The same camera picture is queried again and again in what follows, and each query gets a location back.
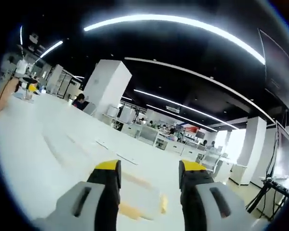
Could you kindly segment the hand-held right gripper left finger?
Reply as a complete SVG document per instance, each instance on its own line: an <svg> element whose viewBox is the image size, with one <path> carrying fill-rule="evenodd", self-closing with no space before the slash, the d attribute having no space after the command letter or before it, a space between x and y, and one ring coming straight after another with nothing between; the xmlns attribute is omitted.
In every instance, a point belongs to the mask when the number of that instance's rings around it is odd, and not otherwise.
<svg viewBox="0 0 289 231"><path fill-rule="evenodd" d="M40 231L115 231L120 204L121 161L98 164L87 181L62 195L55 210L34 220Z"/></svg>

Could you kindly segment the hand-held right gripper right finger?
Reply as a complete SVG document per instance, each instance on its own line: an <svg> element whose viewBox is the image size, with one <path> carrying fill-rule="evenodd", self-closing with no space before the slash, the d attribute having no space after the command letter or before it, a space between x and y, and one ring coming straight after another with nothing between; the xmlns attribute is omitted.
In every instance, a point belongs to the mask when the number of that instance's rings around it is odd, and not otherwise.
<svg viewBox="0 0 289 231"><path fill-rule="evenodd" d="M179 161L179 189L186 231L252 230L244 201L199 163Z"/></svg>

